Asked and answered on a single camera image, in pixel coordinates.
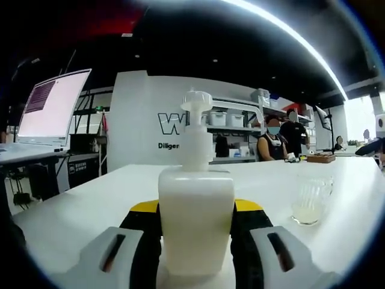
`black tank top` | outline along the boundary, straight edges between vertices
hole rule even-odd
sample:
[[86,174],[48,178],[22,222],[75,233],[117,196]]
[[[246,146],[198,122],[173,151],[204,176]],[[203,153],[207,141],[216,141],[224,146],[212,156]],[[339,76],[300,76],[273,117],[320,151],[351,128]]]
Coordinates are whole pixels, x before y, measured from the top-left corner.
[[[275,159],[275,160],[283,160],[283,141],[282,139],[276,135],[277,138],[279,138],[279,140],[281,141],[281,145],[280,146],[273,146],[273,144],[271,143],[269,137],[264,134],[263,136],[261,136],[260,138],[264,138],[266,141],[267,141],[267,145],[269,146],[269,153],[270,153],[270,156]],[[259,161],[265,161],[262,156],[260,155],[260,152],[259,150],[257,149],[258,151],[258,157],[259,157]]]

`pump dispenser head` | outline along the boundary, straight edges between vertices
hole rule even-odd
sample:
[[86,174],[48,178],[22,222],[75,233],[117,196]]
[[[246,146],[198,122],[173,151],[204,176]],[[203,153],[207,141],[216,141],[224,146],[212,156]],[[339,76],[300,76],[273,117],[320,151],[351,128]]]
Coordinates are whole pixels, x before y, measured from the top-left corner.
[[180,144],[183,170],[190,172],[208,170],[213,156],[212,134],[207,132],[205,125],[202,125],[202,112],[211,110],[212,97],[207,92],[190,91],[183,98],[180,107],[189,111],[190,115],[190,125],[186,126]]

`wooden tray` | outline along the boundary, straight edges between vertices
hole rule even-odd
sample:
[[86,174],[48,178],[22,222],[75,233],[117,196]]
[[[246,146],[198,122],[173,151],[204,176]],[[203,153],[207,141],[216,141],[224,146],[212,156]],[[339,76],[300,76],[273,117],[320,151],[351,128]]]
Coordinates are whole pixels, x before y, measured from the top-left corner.
[[336,159],[335,155],[322,155],[322,154],[316,154],[316,155],[308,155],[307,156],[307,162],[308,163],[320,163],[320,164],[328,164],[331,163]]

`computer monitor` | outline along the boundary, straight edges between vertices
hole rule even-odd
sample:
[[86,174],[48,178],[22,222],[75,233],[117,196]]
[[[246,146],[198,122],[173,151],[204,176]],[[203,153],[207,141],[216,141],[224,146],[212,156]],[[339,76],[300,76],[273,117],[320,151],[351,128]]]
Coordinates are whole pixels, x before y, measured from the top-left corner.
[[315,108],[321,121],[322,127],[328,131],[331,131],[330,118],[328,117],[328,114],[317,106],[315,106]]
[[17,142],[65,146],[76,101],[91,69],[36,84],[25,105]]

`clear plastic cup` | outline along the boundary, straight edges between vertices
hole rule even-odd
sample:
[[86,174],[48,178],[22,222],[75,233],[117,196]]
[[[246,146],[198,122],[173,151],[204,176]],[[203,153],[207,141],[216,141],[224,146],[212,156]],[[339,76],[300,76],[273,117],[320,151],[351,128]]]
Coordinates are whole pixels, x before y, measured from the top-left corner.
[[333,178],[297,176],[295,189],[292,218],[301,225],[314,225],[325,212],[333,191]]

